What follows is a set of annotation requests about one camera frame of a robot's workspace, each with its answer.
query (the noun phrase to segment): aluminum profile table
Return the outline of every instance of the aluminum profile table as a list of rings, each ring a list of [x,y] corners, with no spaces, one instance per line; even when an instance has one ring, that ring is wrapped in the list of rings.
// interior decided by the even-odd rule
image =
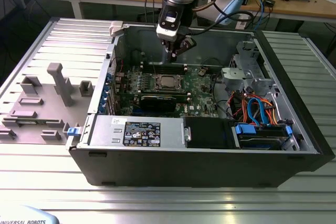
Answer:
[[[95,83],[99,70],[85,69],[101,62],[102,45],[109,43],[108,27],[109,22],[99,20],[49,22],[0,89],[2,116],[11,96],[21,92],[17,83],[22,76],[30,68],[41,68],[43,75],[44,64],[54,57],[66,65],[64,70],[73,66],[69,61],[78,63],[77,69],[65,71],[71,82],[86,74]],[[330,146],[336,148],[335,70],[309,39],[285,33],[265,36]],[[83,42],[91,48],[84,49]],[[62,145],[0,145],[0,201],[43,209],[62,224],[334,223],[335,185],[336,162],[331,161],[277,189],[96,187],[87,183]]]

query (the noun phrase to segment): desk leg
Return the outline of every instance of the desk leg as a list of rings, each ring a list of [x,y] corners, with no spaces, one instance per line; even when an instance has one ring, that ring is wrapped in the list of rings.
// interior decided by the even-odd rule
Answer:
[[[284,31],[286,33],[297,33],[300,27],[303,25],[303,20],[289,20],[289,19],[279,19],[275,31]]]
[[[83,13],[80,8],[80,3],[78,1],[71,1],[72,10],[74,11],[75,18],[83,19]]]

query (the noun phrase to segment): warning label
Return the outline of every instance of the warning label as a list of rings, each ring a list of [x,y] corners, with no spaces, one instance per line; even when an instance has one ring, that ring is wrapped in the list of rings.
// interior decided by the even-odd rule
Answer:
[[[123,145],[160,147],[160,123],[126,122]]]

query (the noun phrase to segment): blue latch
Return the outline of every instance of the blue latch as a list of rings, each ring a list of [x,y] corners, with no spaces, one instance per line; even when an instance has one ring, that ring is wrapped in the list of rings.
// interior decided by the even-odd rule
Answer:
[[[287,131],[287,134],[288,134],[289,136],[292,136],[292,134],[293,134],[293,130],[292,130],[292,128],[291,128],[290,126],[286,126],[286,131]]]
[[[237,134],[257,134],[254,125],[250,124],[238,124],[235,129]]]
[[[106,74],[106,80],[110,82],[112,80],[112,75],[110,73]]]
[[[68,136],[80,136],[82,127],[71,127],[68,129]]]

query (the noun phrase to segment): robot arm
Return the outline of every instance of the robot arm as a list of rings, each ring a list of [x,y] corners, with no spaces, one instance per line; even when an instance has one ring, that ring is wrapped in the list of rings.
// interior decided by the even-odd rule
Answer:
[[[166,48],[167,60],[170,62],[175,61],[178,54],[196,45],[193,39],[185,37],[187,29],[182,28],[191,25],[194,16],[192,9],[196,5],[197,0],[162,1],[156,33]]]
[[[229,10],[230,13],[238,10],[242,2],[243,0],[239,0],[232,5],[232,0],[218,1],[218,3],[225,5],[220,9]],[[214,3],[217,3],[217,0],[209,0],[209,3],[197,7],[198,0],[163,0],[156,33],[166,49],[168,62],[176,61],[177,55],[196,46],[195,40],[187,36],[188,27],[190,27],[196,12],[201,11],[200,16],[215,22],[218,21],[223,12],[219,13],[216,10],[218,6],[216,9],[212,6]]]

